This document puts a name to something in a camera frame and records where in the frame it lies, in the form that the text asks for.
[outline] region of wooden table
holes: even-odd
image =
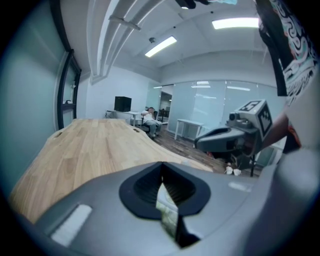
[[[142,130],[120,119],[74,119],[48,138],[15,185],[12,207],[35,222],[51,205],[101,175],[152,162],[209,167],[153,142]]]

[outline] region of white ceiling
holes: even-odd
[[[123,0],[99,0],[101,3],[114,3],[114,6],[121,1]],[[137,0],[125,20],[130,21],[147,1]],[[65,30],[83,74],[91,70],[87,44],[91,38],[87,33],[89,3],[90,0],[61,0]],[[139,25],[141,31],[135,30],[131,34],[114,65],[160,81],[162,67],[183,62],[185,58],[221,51],[264,52],[266,47],[257,29],[215,30],[212,25],[213,20],[256,16],[253,0],[238,0],[237,5],[216,2],[206,6],[197,2],[196,8],[189,10],[180,8],[174,0],[166,0],[142,21]],[[105,15],[104,19],[108,21],[109,16]],[[124,25],[120,26],[111,45],[111,52],[125,29]],[[145,56],[146,52],[170,36],[174,36],[177,42],[150,58]],[[149,42],[151,37],[155,38],[155,43]]]
[[[125,20],[129,21],[146,2],[147,0],[137,1]],[[145,18],[140,25],[141,31],[135,30],[121,51],[132,62],[137,59],[139,63],[145,62],[148,67],[154,68],[210,52],[238,50],[263,52],[265,45],[258,29],[215,30],[212,25],[213,20],[256,16],[252,0],[239,0],[237,5],[213,3],[206,6],[197,2],[195,9],[182,9],[174,0],[167,0]],[[119,41],[125,29],[123,25],[120,27],[114,44]],[[145,56],[146,52],[170,36],[174,36],[177,42],[150,58]],[[156,43],[151,44],[150,37],[154,37]]]

